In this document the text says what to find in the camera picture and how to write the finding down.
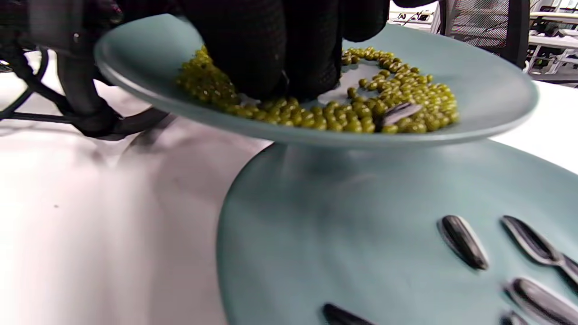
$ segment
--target chair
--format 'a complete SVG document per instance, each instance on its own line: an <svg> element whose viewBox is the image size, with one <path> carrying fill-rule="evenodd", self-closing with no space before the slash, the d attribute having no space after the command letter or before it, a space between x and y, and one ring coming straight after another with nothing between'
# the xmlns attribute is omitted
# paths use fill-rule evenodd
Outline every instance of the chair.
<svg viewBox="0 0 578 325"><path fill-rule="evenodd" d="M529 0L440 0L440 34L492 52L523 69Z"/></svg>

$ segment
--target table surface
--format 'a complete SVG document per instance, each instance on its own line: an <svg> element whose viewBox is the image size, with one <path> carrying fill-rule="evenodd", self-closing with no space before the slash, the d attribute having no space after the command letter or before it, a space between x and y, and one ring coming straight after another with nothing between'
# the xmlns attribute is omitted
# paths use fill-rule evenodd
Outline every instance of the table surface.
<svg viewBox="0 0 578 325"><path fill-rule="evenodd" d="M566 36L572 36L572 37L578 36L578 31L575 29L562 29L561 32Z"/></svg>
<svg viewBox="0 0 578 325"><path fill-rule="evenodd" d="M44 82L60 90L50 65ZM0 75L6 106L23 89ZM494 138L578 173L578 91L537 83L536 113ZM121 113L147 104L102 84ZM29 112L53 112L34 96ZM121 142L0 123L0 324L225 325L214 242L223 198L269 142L185 119Z"/></svg>
<svg viewBox="0 0 578 325"><path fill-rule="evenodd" d="M578 49L578 39L572 36L546 37L530 35L528 37L528 43L532 45L560 47L563 49Z"/></svg>

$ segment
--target sunflower seed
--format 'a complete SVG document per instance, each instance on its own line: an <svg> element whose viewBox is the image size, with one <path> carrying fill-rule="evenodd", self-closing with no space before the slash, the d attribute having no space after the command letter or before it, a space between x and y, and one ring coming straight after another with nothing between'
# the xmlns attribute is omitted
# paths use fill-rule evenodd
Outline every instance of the sunflower seed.
<svg viewBox="0 0 578 325"><path fill-rule="evenodd" d="M325 304L322 312L328 325L373 325L369 321L334 304Z"/></svg>
<svg viewBox="0 0 578 325"><path fill-rule="evenodd" d="M528 325L528 322L512 311L502 318L502 325Z"/></svg>
<svg viewBox="0 0 578 325"><path fill-rule="evenodd" d="M389 109L383 116L383 125L393 125L404 117L419 112L423 107L417 104L403 103Z"/></svg>
<svg viewBox="0 0 578 325"><path fill-rule="evenodd" d="M467 265L474 269L490 267L484 248L469 224L459 216L445 216L438 229L446 244Z"/></svg>
<svg viewBox="0 0 578 325"><path fill-rule="evenodd" d="M560 269L566 275L572 289L576 291L578 290L578 263L566 255L562 255L562 258L564 262L560 265Z"/></svg>
<svg viewBox="0 0 578 325"><path fill-rule="evenodd" d="M506 288L512 300L546 324L578 325L578 309L571 302L526 278L516 278Z"/></svg>
<svg viewBox="0 0 578 325"><path fill-rule="evenodd" d="M520 248L536 262L544 265L562 264L562 254L522 220L504 216L502 224Z"/></svg>

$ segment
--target black glove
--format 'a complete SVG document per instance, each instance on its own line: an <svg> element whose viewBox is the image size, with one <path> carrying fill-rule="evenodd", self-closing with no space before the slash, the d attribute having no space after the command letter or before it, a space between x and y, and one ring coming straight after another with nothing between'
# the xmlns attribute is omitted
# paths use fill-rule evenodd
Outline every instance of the black glove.
<svg viewBox="0 0 578 325"><path fill-rule="evenodd" d="M434 0L396 0L416 7ZM215 65L256 99L311 99L334 88L342 39L385 26L390 0L181 0Z"/></svg>

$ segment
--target teal ceramic plate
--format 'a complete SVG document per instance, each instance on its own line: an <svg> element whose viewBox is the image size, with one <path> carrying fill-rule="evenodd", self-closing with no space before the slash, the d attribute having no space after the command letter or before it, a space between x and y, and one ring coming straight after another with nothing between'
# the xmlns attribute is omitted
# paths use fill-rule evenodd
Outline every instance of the teal ceramic plate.
<svg viewBox="0 0 578 325"><path fill-rule="evenodd" d="M373 46L391 51L424 73L433 74L437 82L448 84L457 97L462 117L459 124L433 134L394 136L279 127L225 115L191 101L176 87L178 69L201 44L189 23L162 15L112 30L98 42L95 58L112 83L159 109L228 131L284 143L370 148L466 142L518 126L529 117L538 97L530 79L499 57L450 38L388 25L371 40L346 42L344 47ZM345 74L343 88L365 77L355 74Z"/></svg>
<svg viewBox="0 0 578 325"><path fill-rule="evenodd" d="M382 153L274 144L245 166L218 228L230 325L324 325L326 302L376 325L497 325L502 293L533 278L578 304L552 268L531 262L499 223L526 221L578 258L578 176L483 140ZM436 222L460 215L488 254L474 271Z"/></svg>

